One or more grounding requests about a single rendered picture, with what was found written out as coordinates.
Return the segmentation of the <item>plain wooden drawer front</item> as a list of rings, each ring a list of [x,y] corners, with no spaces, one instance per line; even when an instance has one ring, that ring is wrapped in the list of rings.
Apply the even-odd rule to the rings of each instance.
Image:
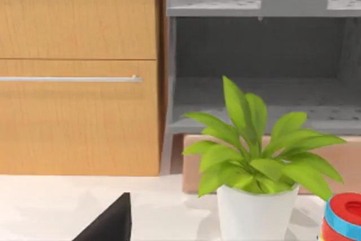
[[[156,0],[0,0],[0,58],[156,55]]]

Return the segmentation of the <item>green plant in white pot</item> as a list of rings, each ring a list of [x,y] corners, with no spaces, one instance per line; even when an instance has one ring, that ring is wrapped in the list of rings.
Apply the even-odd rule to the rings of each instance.
[[[201,157],[198,195],[216,193],[222,241],[282,241],[300,187],[328,200],[332,191],[326,179],[342,182],[313,150],[345,140],[304,128],[307,114],[290,112],[278,119],[269,143],[263,144],[264,101],[243,93],[228,77],[223,77],[223,94],[230,124],[209,113],[186,114],[204,125],[207,136],[183,150]]]

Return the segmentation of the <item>stack of coloured rings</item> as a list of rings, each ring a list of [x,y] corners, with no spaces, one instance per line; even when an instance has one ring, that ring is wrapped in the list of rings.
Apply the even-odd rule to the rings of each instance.
[[[361,194],[340,193],[326,202],[317,241],[361,241]]]

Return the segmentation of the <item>grey pierced open shelves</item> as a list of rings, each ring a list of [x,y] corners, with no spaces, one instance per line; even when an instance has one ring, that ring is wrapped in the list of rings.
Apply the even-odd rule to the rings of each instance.
[[[188,111],[228,121],[222,76],[267,104],[266,133],[290,111],[307,128],[346,137],[321,154],[361,167],[361,0],[166,0],[168,110],[161,170],[173,136],[198,134]]]

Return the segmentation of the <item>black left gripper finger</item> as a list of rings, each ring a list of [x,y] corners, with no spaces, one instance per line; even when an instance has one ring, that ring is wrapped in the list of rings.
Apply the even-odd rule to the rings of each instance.
[[[72,241],[130,241],[131,196],[123,193]]]

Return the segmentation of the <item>wooden cupboard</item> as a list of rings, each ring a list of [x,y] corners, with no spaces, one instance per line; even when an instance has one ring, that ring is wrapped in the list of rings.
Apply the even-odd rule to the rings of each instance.
[[[154,60],[157,62],[157,89],[158,89],[158,107],[159,107],[159,136],[160,136],[160,162],[161,162],[161,149],[162,138],[164,133],[164,65],[162,59],[162,0],[156,0],[156,39],[157,39],[157,55],[154,59],[15,59],[15,60]]]

